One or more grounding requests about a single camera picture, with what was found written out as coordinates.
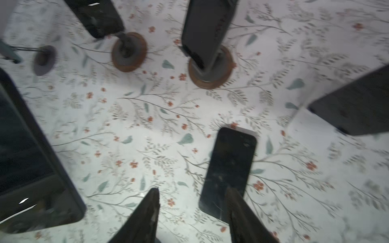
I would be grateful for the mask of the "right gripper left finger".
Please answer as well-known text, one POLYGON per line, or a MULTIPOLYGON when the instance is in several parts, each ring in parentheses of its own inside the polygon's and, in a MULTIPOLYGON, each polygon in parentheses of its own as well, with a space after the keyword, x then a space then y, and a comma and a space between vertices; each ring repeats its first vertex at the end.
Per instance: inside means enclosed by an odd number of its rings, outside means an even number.
POLYGON ((152 188, 109 243, 159 243, 157 238, 160 193, 152 188))

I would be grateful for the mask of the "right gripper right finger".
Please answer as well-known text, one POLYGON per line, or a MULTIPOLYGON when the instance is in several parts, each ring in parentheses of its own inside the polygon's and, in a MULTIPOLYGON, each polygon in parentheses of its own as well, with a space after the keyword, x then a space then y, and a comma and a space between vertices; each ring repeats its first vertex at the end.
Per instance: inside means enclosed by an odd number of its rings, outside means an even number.
POLYGON ((224 221, 229 224, 232 243, 277 242, 235 188, 225 192, 224 221))

